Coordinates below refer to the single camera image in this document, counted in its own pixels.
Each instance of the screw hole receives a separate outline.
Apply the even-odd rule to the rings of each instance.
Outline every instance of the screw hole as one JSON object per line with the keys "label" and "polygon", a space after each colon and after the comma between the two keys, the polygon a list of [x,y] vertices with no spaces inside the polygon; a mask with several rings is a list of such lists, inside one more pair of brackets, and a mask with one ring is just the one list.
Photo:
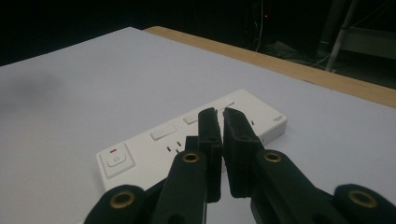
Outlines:
{"label": "screw hole", "polygon": [[183,155],[184,162],[196,162],[198,160],[199,160],[199,156],[195,153],[188,153],[186,155]]}
{"label": "screw hole", "polygon": [[264,154],[264,158],[270,162],[280,162],[282,158],[275,152],[268,152]]}
{"label": "screw hole", "polygon": [[124,208],[134,202],[134,194],[125,190],[114,195],[110,200],[110,206],[116,209]]}
{"label": "screw hole", "polygon": [[349,199],[360,206],[367,208],[375,208],[378,206],[376,199],[370,194],[361,190],[351,190],[348,193]]}

